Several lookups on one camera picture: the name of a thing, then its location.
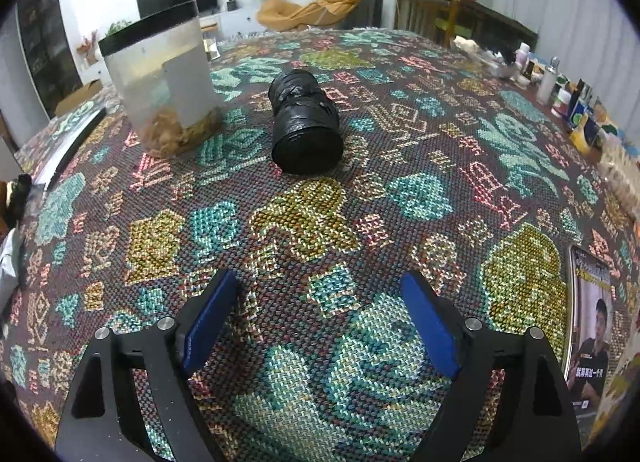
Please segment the black plastic bag roll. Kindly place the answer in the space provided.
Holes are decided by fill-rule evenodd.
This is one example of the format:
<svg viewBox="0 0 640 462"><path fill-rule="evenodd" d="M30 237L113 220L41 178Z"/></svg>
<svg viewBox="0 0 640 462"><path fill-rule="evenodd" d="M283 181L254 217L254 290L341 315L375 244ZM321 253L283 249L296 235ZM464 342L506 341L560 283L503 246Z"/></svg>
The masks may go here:
<svg viewBox="0 0 640 462"><path fill-rule="evenodd" d="M343 156L340 115L316 79L304 69L283 70L269 86L273 113L271 158L284 172L317 175Z"/></svg>

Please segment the smartphone with video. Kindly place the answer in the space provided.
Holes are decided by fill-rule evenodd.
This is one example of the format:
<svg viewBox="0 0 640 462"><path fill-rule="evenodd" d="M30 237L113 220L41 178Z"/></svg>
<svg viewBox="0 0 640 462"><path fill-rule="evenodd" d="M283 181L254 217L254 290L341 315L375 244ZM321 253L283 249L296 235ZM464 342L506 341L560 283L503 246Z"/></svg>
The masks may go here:
<svg viewBox="0 0 640 462"><path fill-rule="evenodd" d="M596 414L611 359L613 303L608 265L589 251L568 249L573 308L565 380L579 420Z"/></svg>

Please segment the colourful woven tablecloth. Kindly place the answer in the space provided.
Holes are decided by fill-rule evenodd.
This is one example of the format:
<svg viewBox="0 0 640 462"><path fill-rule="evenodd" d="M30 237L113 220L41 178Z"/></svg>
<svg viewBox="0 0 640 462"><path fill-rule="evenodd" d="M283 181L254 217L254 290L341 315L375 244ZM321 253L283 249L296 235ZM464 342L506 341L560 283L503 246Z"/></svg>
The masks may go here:
<svg viewBox="0 0 640 462"><path fill-rule="evenodd" d="M304 69L340 115L317 175L271 158L268 98ZM639 244L599 172L514 86L390 30L275 34L210 73L224 126L174 160L147 155L116 92L58 184L29 202L1 370L53 444L96 329L178 312L219 268L242 289L190 381L233 461L403 461L447 390L402 305L416 269L465 314L566 346L567 252L611 268L613 371L634 326Z"/></svg>

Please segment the cardboard box on floor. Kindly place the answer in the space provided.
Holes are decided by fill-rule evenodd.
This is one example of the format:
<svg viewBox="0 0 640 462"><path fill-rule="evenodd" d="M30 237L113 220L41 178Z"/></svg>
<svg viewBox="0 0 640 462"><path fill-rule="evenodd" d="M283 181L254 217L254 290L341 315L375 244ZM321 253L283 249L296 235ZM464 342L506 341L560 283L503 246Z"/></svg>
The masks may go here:
<svg viewBox="0 0 640 462"><path fill-rule="evenodd" d="M84 104L91 97L98 94L103 89L103 83L100 79L82 85L80 89L66 96L61 100L54 109L55 117L62 117L67 112L73 111L80 105Z"/></svg>

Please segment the clear jar black lid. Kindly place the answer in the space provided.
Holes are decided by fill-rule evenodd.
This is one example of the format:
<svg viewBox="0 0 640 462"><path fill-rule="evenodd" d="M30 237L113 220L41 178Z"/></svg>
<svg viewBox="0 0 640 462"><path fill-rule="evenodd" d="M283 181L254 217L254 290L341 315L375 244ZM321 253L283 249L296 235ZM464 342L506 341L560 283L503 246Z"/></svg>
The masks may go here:
<svg viewBox="0 0 640 462"><path fill-rule="evenodd" d="M99 48L148 155L177 157L219 130L221 98L195 1L146 16L99 40Z"/></svg>

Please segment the red flower vase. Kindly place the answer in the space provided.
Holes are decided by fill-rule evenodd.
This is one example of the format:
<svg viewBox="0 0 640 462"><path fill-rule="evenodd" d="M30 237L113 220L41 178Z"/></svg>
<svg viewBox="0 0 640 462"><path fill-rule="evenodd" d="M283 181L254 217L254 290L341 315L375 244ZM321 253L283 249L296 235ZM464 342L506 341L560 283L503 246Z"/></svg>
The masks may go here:
<svg viewBox="0 0 640 462"><path fill-rule="evenodd" d="M95 64L98 59L96 58L96 49L98 48L99 32L93 30L90 37L83 38L81 42L76 46L77 53L85 59L89 66Z"/></svg>

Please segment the dark glass bookcase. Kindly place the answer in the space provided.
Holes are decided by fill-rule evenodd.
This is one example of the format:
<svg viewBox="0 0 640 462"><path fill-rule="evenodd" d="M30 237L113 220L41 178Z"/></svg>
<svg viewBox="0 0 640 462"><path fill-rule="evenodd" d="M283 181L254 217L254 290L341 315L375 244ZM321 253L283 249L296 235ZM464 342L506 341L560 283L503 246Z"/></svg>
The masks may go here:
<svg viewBox="0 0 640 462"><path fill-rule="evenodd" d="M81 87L59 0L18 0L17 26L26 64L49 117L65 97Z"/></svg>

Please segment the green potted plant left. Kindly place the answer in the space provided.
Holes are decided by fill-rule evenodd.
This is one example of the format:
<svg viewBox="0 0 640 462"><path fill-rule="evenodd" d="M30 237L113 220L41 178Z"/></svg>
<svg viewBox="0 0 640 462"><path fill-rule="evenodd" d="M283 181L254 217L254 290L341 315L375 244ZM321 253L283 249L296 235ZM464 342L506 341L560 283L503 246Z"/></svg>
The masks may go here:
<svg viewBox="0 0 640 462"><path fill-rule="evenodd" d="M112 22L111 26L108 27L107 32L105 33L105 35L107 37L109 37L112 34L114 34L116 32L119 32L120 30L125 29L130 25L131 25L131 22L129 20L126 20L126 19L119 20L118 22Z"/></svg>

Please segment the dark wooden sideboard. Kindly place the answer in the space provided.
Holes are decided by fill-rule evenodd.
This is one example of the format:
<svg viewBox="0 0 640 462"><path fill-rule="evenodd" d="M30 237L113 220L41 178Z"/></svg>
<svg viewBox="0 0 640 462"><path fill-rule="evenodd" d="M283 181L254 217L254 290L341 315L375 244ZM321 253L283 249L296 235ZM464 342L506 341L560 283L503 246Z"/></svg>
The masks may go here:
<svg viewBox="0 0 640 462"><path fill-rule="evenodd" d="M472 0L396 0L394 28L450 48L455 37L491 51L536 50L538 34L514 19Z"/></svg>

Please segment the white sheer curtain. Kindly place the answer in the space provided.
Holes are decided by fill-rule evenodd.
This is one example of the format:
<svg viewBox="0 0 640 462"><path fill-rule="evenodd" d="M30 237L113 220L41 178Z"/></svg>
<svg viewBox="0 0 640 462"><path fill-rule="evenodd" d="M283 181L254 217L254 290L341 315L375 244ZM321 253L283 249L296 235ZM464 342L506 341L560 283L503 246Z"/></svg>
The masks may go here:
<svg viewBox="0 0 640 462"><path fill-rule="evenodd" d="M620 121L639 115L639 36L617 0L494 0L538 34L536 53L593 87Z"/></svg>

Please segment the orange lounge chair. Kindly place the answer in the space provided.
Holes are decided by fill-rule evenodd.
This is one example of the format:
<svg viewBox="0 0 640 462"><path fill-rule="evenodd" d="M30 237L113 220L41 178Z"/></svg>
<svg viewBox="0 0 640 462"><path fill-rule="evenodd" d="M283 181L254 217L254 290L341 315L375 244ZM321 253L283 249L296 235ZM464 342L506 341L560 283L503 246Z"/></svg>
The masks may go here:
<svg viewBox="0 0 640 462"><path fill-rule="evenodd" d="M265 0L256 14L259 25L275 32L304 27L331 27L344 20L362 0L313 0L298 5L287 0Z"/></svg>

